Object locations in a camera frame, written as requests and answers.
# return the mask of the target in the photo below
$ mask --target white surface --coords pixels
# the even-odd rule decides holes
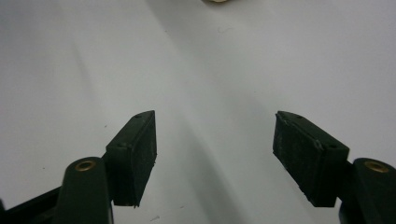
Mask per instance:
[[[301,114],[396,165],[396,2],[0,2],[0,197],[6,208],[101,157],[156,110],[158,159],[121,223],[337,223],[272,154]]]

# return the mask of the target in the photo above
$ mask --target brass screw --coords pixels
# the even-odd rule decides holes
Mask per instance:
[[[87,171],[91,170],[93,166],[96,165],[95,161],[81,161],[76,165],[76,170],[77,171]]]
[[[379,162],[376,162],[376,161],[366,161],[364,163],[364,165],[366,167],[368,167],[369,169],[374,170],[374,171],[379,172],[379,173],[387,173],[387,172],[389,172],[389,169],[385,165],[383,165],[383,164],[381,164]]]

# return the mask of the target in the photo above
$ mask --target scratch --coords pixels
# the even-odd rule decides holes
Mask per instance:
[[[157,219],[160,219],[160,216],[156,216],[155,218],[153,218],[153,219],[150,220],[150,221],[155,221],[155,220],[157,220]]]
[[[221,27],[218,27],[218,33],[219,34],[225,34],[225,33],[229,32],[231,30],[233,30],[233,27],[228,27],[225,30],[221,30]]]

